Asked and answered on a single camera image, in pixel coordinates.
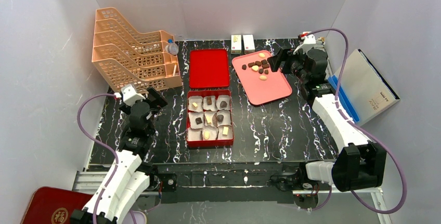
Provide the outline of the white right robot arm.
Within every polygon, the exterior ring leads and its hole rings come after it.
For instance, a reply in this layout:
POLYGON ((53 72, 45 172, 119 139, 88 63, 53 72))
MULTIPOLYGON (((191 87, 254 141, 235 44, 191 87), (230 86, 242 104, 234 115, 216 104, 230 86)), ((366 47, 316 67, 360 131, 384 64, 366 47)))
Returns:
POLYGON ((354 121, 335 98, 336 88, 327 80, 327 53, 321 49, 281 49, 267 59, 273 72, 294 74, 302 97, 325 124, 339 154, 335 162, 313 161, 299 167, 299 182, 320 181, 339 191, 382 185, 386 151, 355 128, 354 121))

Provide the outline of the pink plastic tray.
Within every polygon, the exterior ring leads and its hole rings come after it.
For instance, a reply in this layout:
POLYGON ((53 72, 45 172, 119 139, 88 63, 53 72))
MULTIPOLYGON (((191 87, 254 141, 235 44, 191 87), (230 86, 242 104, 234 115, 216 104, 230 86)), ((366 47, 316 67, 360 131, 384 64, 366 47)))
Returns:
POLYGON ((237 77, 248 97, 250 104, 260 105, 277 99, 287 97, 292 94, 291 85, 286 77, 280 72, 269 71, 269 74, 260 74, 251 68, 242 69, 242 65, 248 65, 255 61, 262 61, 271 57, 271 53, 266 50, 257 51, 251 54, 238 56, 232 59, 232 66, 236 71, 237 77), (259 57, 259 53, 264 53, 265 58, 259 57), (261 75, 267 76, 267 80, 259 79, 261 75))

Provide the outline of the red chocolate box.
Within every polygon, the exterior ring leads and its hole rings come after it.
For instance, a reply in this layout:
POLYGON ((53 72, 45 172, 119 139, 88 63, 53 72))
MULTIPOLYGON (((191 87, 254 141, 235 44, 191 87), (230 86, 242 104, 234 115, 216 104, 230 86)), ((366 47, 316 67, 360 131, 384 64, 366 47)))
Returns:
POLYGON ((187 138, 188 147, 214 148, 229 147, 234 143, 234 125, 232 120, 232 102, 229 90, 191 90, 187 97, 187 138), (207 104, 207 99, 212 99, 212 104, 207 104), (221 108, 220 103, 226 101, 228 106, 221 108), (218 114, 224 116, 224 121, 219 123, 218 114), (208 124, 206 116, 212 116, 212 123, 208 124), (196 119, 201 118, 202 124, 197 124, 196 119), (223 127, 229 127, 227 136, 222 135, 223 127), (204 138, 204 133, 210 133, 209 139, 204 138))

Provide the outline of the white block chocolate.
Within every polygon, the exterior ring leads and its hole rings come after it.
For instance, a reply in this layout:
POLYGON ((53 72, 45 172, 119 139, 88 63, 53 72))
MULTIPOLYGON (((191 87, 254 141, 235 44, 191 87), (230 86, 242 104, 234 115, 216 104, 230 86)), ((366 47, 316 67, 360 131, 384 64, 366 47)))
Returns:
POLYGON ((212 116, 210 116, 210 115, 206 116, 206 120, 207 120, 208 124, 211 124, 212 123, 212 116))

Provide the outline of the red tin lid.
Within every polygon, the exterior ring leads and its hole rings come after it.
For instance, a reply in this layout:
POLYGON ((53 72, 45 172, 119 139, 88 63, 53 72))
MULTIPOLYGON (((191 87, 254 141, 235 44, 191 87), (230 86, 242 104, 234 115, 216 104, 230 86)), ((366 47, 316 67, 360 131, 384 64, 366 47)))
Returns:
POLYGON ((189 57, 191 89, 229 87, 228 53, 225 49, 192 50, 189 57))

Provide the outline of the white rectangular chocolate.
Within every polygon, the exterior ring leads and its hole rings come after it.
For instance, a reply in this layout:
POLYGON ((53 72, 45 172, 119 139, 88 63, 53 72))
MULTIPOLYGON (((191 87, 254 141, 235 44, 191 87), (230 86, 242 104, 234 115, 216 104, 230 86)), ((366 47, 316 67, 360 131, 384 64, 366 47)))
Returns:
POLYGON ((229 133, 229 127, 227 127, 227 126, 223 127, 222 135, 227 136, 228 133, 229 133))

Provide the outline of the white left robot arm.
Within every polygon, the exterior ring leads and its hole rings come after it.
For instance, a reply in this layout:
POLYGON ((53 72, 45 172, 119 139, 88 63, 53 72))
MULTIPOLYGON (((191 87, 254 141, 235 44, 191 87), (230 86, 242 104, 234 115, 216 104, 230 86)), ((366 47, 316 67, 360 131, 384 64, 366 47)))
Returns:
POLYGON ((142 192, 148 189, 157 173, 154 166, 143 162, 155 135, 154 117, 167 106, 167 100, 153 87, 139 93, 133 84, 124 86, 109 97, 122 100, 120 110, 128 117, 117 149, 90 135, 81 123, 81 113, 89 98, 77 112, 81 132, 96 144, 109 150, 114 161, 92 198, 72 212, 70 223, 122 223, 142 192))

